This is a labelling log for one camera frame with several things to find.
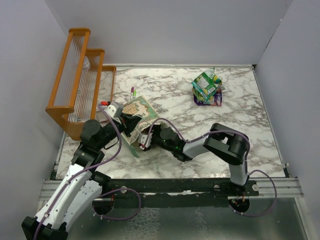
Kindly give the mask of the green paper bag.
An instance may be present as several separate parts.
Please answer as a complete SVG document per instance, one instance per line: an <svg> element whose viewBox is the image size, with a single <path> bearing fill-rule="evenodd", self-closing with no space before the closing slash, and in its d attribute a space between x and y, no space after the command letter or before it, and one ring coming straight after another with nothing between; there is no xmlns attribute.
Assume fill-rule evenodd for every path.
<svg viewBox="0 0 320 240"><path fill-rule="evenodd" d="M157 174L160 173L160 159L165 156L164 151L158 147L143 149L151 124L160 116L155 108L144 96L138 96L123 107L123 113L131 115L138 120L133 131L126 136L121 134L121 151L117 160L123 164L134 164L135 167L148 166Z"/></svg>

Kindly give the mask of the teal snack packet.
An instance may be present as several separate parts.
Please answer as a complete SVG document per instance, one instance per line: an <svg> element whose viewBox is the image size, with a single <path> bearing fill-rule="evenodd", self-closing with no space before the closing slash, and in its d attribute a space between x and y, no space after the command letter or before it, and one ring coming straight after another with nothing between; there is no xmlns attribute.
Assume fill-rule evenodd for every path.
<svg viewBox="0 0 320 240"><path fill-rule="evenodd" d="M224 85L222 84L222 83L219 83L218 85L217 85L217 89L213 92L213 94L217 94L217 93L221 93L223 90L225 89L225 87L224 87ZM205 102L207 102L207 101L212 101L212 99L213 99L213 97L211 96L210 98L209 98L209 100L206 100L205 98L204 98L204 101Z"/></svg>

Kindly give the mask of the purple snack packet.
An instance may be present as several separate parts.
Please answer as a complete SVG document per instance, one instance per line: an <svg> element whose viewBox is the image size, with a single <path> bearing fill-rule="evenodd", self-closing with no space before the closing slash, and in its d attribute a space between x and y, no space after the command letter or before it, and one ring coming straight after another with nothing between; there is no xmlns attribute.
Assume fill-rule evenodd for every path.
<svg viewBox="0 0 320 240"><path fill-rule="evenodd" d="M198 106L221 106L223 102L223 95L221 93L216 93L213 96L212 101L205 101L205 104L199 105Z"/></svg>

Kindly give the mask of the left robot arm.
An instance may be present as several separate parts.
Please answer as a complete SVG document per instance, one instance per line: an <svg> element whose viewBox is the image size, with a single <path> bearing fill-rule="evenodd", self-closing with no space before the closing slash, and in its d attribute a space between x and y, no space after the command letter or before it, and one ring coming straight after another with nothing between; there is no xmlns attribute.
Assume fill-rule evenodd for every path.
<svg viewBox="0 0 320 240"><path fill-rule="evenodd" d="M72 225L97 197L111 190L109 177L95 172L104 163L102 149L121 133L129 135L140 122L139 116L120 114L105 126L91 119L83 124L80 145L74 152L67 173L49 201L34 216L27 216L22 230L28 240L65 240Z"/></svg>

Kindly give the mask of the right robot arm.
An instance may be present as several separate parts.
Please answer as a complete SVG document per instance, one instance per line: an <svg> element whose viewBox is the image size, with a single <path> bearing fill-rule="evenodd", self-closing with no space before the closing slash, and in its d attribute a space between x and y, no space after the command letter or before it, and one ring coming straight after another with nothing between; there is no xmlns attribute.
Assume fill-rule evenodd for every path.
<svg viewBox="0 0 320 240"><path fill-rule="evenodd" d="M194 140L184 140L171 127L162 128L160 125L155 125L149 127L147 133L139 136L138 144L143 151L153 147L164 149L181 162L188 162L199 155L211 152L228 163L230 191L240 196L248 189L249 138L222 124L213 124L208 133Z"/></svg>

